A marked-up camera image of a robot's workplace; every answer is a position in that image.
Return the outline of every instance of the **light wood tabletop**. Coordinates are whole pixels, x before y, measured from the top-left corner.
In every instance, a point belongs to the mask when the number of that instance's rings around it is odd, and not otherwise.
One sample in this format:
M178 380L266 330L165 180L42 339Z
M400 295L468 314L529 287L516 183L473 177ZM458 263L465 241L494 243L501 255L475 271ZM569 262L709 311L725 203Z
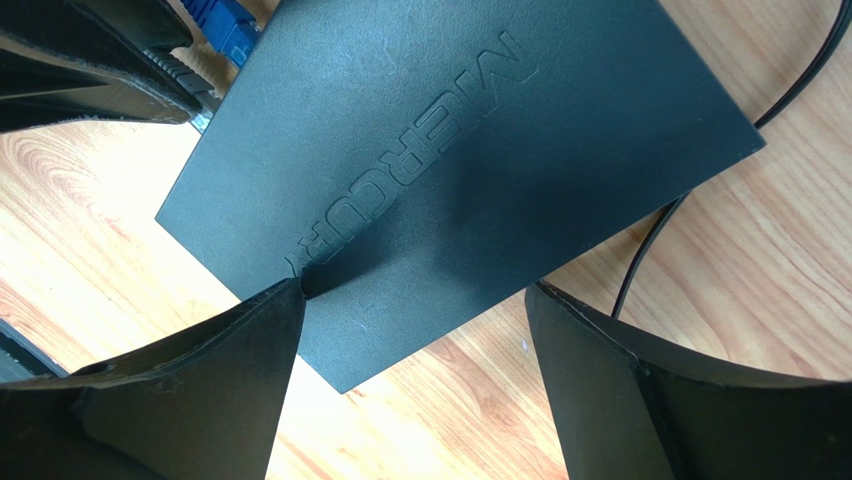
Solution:
M246 3L263 23L275 2ZM810 62L839 1L663 4L756 119ZM209 49L187 56L227 88L233 71ZM625 321L745 365L852 377L849 79L852 38L763 130L764 150L686 201ZM197 141L188 125L95 122L0 136L0 317L74 370L234 305L154 222ZM648 225L549 280L608 311ZM297 359L269 478L567 478L522 299L346 395Z

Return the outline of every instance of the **wood grain pattern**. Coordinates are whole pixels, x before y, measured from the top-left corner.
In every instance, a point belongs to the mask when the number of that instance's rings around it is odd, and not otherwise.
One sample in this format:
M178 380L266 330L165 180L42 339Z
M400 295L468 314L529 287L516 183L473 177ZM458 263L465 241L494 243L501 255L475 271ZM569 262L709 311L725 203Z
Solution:
M665 0L756 118L837 1ZM261 23L274 0L248 2ZM209 46L183 52L220 88ZM852 376L852 41L769 147L696 190L646 260L625 320L735 362ZM234 297L153 221L198 136L82 122L0 136L0 317L69 369L201 321ZM550 276L606 310L648 222ZM297 361L269 478L567 478L520 295L347 395Z

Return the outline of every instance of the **embossed logo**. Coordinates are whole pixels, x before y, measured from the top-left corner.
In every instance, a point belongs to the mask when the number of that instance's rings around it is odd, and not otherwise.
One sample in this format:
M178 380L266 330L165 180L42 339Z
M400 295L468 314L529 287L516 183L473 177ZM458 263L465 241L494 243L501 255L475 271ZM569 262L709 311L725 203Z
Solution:
M474 72L463 71L426 111L335 201L311 232L285 255L298 276L304 268L325 264L379 218L433 163L470 134L499 107L495 77L524 83L538 67L509 32L499 36L501 52L485 50Z

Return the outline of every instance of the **blue connector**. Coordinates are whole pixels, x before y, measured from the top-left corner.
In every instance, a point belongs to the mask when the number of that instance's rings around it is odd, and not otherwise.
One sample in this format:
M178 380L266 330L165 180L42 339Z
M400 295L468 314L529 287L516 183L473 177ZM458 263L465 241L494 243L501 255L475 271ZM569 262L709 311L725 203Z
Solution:
M210 45L242 68L260 36L255 18L236 0L181 0Z

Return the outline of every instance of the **cable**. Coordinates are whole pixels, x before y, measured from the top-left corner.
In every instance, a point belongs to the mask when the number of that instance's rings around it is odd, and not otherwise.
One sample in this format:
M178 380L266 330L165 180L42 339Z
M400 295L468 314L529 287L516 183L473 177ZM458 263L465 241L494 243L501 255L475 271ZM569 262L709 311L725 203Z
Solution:
M828 36L814 59L811 61L810 65L808 65L805 71L802 72L802 75L799 76L787 92L782 95L781 98L766 111L766 113L754 122L755 127L761 129L768 125L775 119L775 117L778 116L778 114L784 111L784 109L787 108L787 106L789 106L790 103L792 103L793 100L802 93L802 91L805 90L814 78L816 78L817 74L819 74L820 70L822 70L825 66L829 58L831 58L834 54L835 50L837 50L837 46L840 45L841 40L843 40L843 36L849 28L850 20L852 20L852 0L842 0L840 3L840 10L837 13L837 18L834 20L834 24L831 26ZM624 275L621 288L615 298L615 305L613 306L611 315L613 318L618 318L621 314L621 310L624 308L624 302L627 299L627 294L630 291L630 286L633 283L633 277L636 276L636 272L639 270L639 266L645 258L645 255L648 253L648 250L651 249L651 245L654 243L654 240L657 239L660 232L669 220L671 220L672 216L674 216L680 206L683 205L684 200L686 200L690 193L692 192L686 192L675 201L660 209L660 216L657 217L657 221L654 222L654 225L652 225L651 229L648 230L648 233L645 235L645 239L642 241L642 244L633 256L630 266L627 267L627 273Z

